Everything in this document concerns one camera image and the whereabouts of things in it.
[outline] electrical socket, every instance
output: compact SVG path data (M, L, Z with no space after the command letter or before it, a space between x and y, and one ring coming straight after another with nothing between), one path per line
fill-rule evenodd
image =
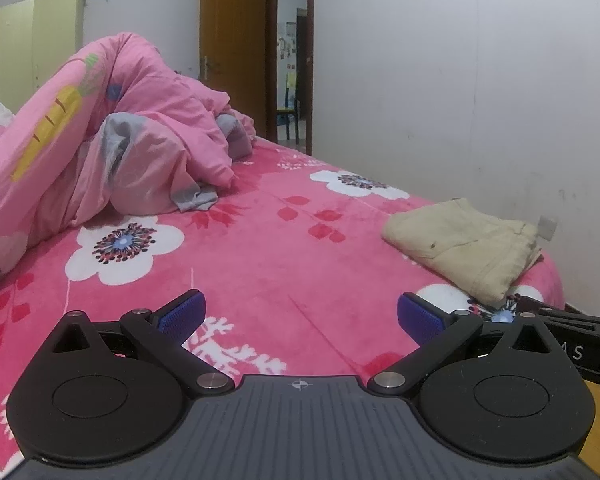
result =
M550 242L554 237L555 229L557 227L557 220L542 215L538 221L538 236Z

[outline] wooden floor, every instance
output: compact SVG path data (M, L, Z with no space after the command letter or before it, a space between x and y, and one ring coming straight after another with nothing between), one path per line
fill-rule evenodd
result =
M580 458L600 475L600 386L588 381L587 386L596 399L596 420L582 448Z

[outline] cream cabinet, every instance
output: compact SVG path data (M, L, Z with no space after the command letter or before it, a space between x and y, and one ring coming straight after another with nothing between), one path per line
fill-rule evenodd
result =
M84 0L0 8L0 102L16 113L82 46Z

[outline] pink blanket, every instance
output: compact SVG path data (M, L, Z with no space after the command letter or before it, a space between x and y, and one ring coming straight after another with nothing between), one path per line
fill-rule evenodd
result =
M416 348L396 318L405 291L449 312L480 309L380 237L390 214L426 200L261 139L234 171L209 211L98 218L42 242L0 282L0 475L21 458L7 396L67 310L114 320L199 288L207 318L185 347L239 383L247 373L366 381ZM510 320L516 293L564 304L547 256L485 316Z
M232 161L215 119L231 114L255 131L228 103L134 34L84 47L0 127L0 275L107 203L123 214L167 213L193 208L199 182L229 188Z

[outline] carrot print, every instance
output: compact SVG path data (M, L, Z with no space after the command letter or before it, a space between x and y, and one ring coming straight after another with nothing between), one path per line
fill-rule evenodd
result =
M93 67L98 61L98 56L89 54L83 61L87 66L87 70L82 81L77 87L68 85L58 92L51 108L36 126L31 140L11 174L11 179L14 182L22 178L40 151L62 133L65 126L82 107L82 98L98 89L99 83L104 77L104 68L91 75Z

